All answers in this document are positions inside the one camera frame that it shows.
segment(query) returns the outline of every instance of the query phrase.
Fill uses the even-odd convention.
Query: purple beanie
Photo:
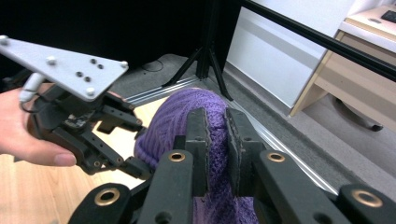
[[[186,89],[172,94],[158,109],[147,131],[138,137],[134,154],[156,168],[161,155],[172,150],[175,136],[186,134],[188,113],[206,110],[211,148],[209,151],[209,189],[203,198],[194,198],[193,223],[258,223],[252,198],[235,198],[227,172],[226,104],[212,91]]]

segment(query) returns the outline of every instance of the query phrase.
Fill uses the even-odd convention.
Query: bolt
[[[47,58],[47,64],[49,65],[55,65],[56,64],[56,58],[54,56],[49,56]]]
[[[89,88],[87,88],[87,90],[85,90],[85,92],[87,92],[87,95],[93,96],[95,94],[95,88],[89,87]]]
[[[5,46],[8,44],[8,36],[6,35],[0,35],[0,44]]]
[[[121,62],[121,67],[122,68],[128,68],[128,63],[125,62],[125,61]]]

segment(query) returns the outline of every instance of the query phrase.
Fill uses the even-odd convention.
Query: human hand
[[[21,89],[17,89],[0,94],[0,154],[40,165],[75,165],[76,157],[72,152],[29,134],[29,114],[20,109],[20,92]]]

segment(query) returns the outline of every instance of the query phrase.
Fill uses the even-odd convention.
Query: wooden table
[[[396,7],[382,6],[346,18],[336,39],[396,65],[396,23],[381,16]],[[364,116],[396,132],[396,83],[328,51],[290,115],[330,93]]]
[[[164,99],[135,110],[149,126]],[[134,152],[134,135],[120,128],[107,135],[95,132],[126,159]],[[67,223],[79,203],[94,188],[105,183],[121,183],[129,188],[141,180],[121,171],[86,175],[79,167],[47,167],[1,155],[0,223]]]

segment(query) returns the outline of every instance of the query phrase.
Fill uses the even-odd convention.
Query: chair wheel
[[[384,126],[382,126],[382,125],[373,125],[373,127],[372,127],[372,131],[373,132],[379,132],[379,131],[381,131],[382,129],[384,128]]]

